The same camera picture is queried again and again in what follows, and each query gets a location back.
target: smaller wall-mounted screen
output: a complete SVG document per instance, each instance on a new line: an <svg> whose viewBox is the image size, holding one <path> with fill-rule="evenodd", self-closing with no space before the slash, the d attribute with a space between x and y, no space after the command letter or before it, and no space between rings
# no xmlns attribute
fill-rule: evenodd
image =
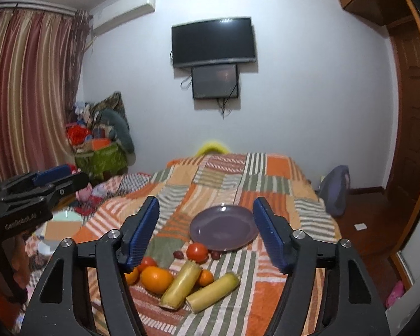
<svg viewBox="0 0 420 336"><path fill-rule="evenodd" d="M250 18L199 21L171 28L173 66L255 62Z"/></svg>
<svg viewBox="0 0 420 336"><path fill-rule="evenodd" d="M191 70L193 98L237 98L238 69L236 64L215 64Z"/></svg>

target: wooden floor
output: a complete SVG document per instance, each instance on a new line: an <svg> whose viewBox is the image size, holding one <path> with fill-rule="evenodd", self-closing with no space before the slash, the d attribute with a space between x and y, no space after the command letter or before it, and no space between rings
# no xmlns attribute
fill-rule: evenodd
<svg viewBox="0 0 420 336"><path fill-rule="evenodd" d="M342 237L352 241L372 277L384 303L399 280L389 255L408 222L381 193L349 195L342 217L336 218ZM366 230L357 231L356 223Z"/></svg>

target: curtain rod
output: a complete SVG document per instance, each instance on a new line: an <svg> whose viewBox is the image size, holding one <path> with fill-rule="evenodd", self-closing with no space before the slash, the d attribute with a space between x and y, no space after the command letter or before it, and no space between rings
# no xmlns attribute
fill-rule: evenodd
<svg viewBox="0 0 420 336"><path fill-rule="evenodd" d="M0 0L0 9L3 8L23 8L23 9L35 9L49 12L56 12L58 14L74 16L76 9L64 5L55 3L46 3L44 1L36 0Z"/></svg>

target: gray backpack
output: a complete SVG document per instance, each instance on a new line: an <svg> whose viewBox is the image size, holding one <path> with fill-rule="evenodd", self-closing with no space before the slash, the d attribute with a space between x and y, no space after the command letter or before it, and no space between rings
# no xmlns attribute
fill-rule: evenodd
<svg viewBox="0 0 420 336"><path fill-rule="evenodd" d="M318 195L325 202L327 213L333 217L344 214L347 194L350 189L350 173L348 166L339 165L323 179Z"/></svg>

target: baseboard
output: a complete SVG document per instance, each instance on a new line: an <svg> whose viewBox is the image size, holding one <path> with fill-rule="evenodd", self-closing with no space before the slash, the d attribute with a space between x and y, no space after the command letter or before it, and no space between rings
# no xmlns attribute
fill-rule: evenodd
<svg viewBox="0 0 420 336"><path fill-rule="evenodd" d="M408 291L408 289L411 288L414 284L414 281L409 272L408 266L406 265L406 263L400 255L400 251L391 254L391 262L394 265L398 275L400 276L401 281L403 282L404 289Z"/></svg>
<svg viewBox="0 0 420 336"><path fill-rule="evenodd" d="M350 188L348 194L383 193L383 187Z"/></svg>

